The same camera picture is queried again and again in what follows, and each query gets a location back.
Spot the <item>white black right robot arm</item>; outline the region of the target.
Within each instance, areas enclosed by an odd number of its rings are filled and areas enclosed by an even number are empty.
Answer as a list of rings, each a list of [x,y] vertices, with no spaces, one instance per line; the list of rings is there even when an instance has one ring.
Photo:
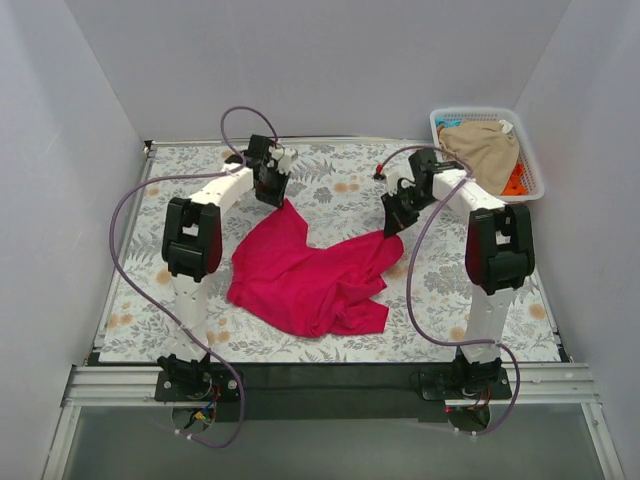
[[[449,207],[467,223],[464,264],[472,284],[469,323],[460,341],[450,342],[454,359],[417,375],[426,400],[509,399],[517,390],[509,385],[501,355],[507,351],[502,335],[517,291],[533,273],[535,254],[531,215],[523,204],[507,204],[477,184],[471,166],[435,145],[406,147],[411,178],[385,172],[378,164],[374,177],[386,184],[384,235],[394,236],[417,223],[427,206],[434,222]]]

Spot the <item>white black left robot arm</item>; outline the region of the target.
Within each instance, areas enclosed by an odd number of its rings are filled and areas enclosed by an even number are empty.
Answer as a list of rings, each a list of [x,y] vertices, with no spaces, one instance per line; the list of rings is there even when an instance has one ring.
[[[190,399],[207,397],[215,383],[202,346],[207,340],[209,284],[223,255],[223,217],[248,192],[281,208],[297,158],[295,149],[254,135],[248,148],[227,158],[204,187],[168,203],[161,255],[171,275],[179,324],[171,354],[158,363],[171,386]]]

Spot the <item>pink t shirt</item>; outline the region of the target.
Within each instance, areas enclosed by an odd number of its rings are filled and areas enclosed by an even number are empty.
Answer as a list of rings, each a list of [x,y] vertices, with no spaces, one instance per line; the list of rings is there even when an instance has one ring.
[[[404,254],[402,240],[374,231],[319,249],[307,236],[307,222],[286,201],[233,253],[227,300],[295,336],[383,333],[389,308],[373,297]]]

